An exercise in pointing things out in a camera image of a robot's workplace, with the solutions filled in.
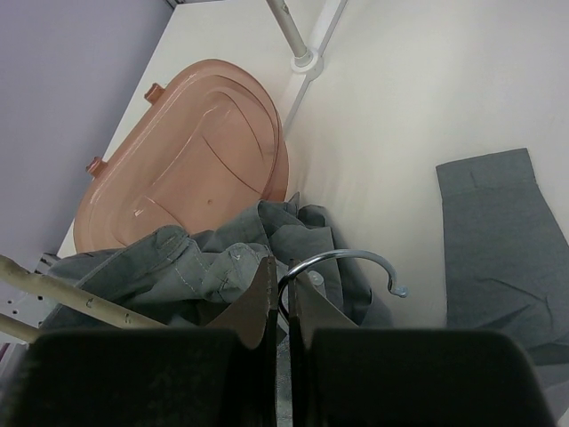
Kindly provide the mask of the grey shirt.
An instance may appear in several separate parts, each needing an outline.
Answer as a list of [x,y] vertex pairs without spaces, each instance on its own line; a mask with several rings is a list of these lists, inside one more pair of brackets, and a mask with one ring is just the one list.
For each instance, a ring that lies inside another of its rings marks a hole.
[[252,283],[260,261],[276,258],[283,276],[290,260],[347,247],[319,205],[259,201],[216,230],[195,235],[164,226],[121,248],[75,254],[49,276],[171,326],[203,322],[211,304],[223,309]]

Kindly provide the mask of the hanger with metal hook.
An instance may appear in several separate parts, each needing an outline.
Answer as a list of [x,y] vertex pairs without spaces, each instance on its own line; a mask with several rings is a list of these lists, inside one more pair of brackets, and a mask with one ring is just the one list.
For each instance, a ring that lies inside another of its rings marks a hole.
[[[283,293],[288,285],[302,273],[312,269],[317,264],[330,260],[335,260],[341,265],[347,264],[349,266],[357,264],[359,260],[373,262],[385,271],[387,275],[387,289],[390,294],[399,298],[405,298],[408,295],[408,289],[397,284],[396,270],[384,257],[365,250],[336,249],[314,255],[300,262],[298,265],[291,267],[280,278],[278,283],[273,285],[277,291],[279,316],[283,321],[288,320],[288,309],[283,302]],[[45,286],[49,298],[107,325],[121,329],[157,328],[162,326],[161,323],[155,320],[137,314],[132,310],[123,308],[99,296],[88,293],[85,290],[68,285],[56,278],[44,275],[43,285]]]

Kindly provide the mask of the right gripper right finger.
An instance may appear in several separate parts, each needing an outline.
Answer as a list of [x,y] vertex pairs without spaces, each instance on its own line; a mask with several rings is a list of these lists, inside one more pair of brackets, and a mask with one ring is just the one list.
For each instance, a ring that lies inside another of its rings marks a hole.
[[296,426],[552,426],[523,350],[489,331],[357,326],[286,274]]

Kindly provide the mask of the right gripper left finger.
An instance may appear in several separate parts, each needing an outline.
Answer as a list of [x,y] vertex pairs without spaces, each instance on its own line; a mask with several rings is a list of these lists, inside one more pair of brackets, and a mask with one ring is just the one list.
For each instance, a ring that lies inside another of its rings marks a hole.
[[4,426],[273,426],[276,263],[203,327],[45,331],[1,405]]

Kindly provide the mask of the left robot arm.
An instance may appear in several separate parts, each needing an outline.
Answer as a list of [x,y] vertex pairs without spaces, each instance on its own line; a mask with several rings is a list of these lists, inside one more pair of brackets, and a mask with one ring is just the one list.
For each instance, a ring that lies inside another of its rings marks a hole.
[[40,327],[56,306],[46,293],[43,279],[44,275],[1,256],[1,282],[20,292],[19,298],[1,298],[2,342],[32,343],[39,337]]

